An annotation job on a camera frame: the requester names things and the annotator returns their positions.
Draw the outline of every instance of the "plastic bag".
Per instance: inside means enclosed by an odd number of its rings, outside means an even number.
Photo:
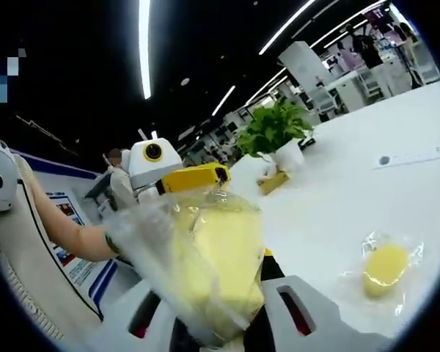
[[[362,241],[361,251],[362,260],[340,274],[337,296],[375,317],[400,316],[417,280],[424,243],[375,231]]]
[[[106,226],[203,345],[241,335],[263,305],[260,210],[246,200],[217,187],[165,194]]]

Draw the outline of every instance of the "white chair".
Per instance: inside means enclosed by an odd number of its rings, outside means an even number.
[[[311,92],[307,92],[307,95],[319,114],[328,114],[337,109],[336,100],[324,87],[318,87]]]
[[[359,80],[364,87],[365,96],[367,98],[380,94],[380,85],[376,81],[375,77],[373,77],[373,74],[370,72],[367,66],[358,68],[357,73],[359,74]]]
[[[412,44],[411,49],[414,58],[414,66],[411,68],[415,70],[420,77],[420,82],[423,85],[433,83],[440,80],[440,72],[427,46],[420,40]]]

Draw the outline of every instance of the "yellow sponge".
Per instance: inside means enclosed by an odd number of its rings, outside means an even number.
[[[389,293],[408,265],[408,252],[400,246],[386,245],[374,251],[365,268],[364,290],[377,298]]]

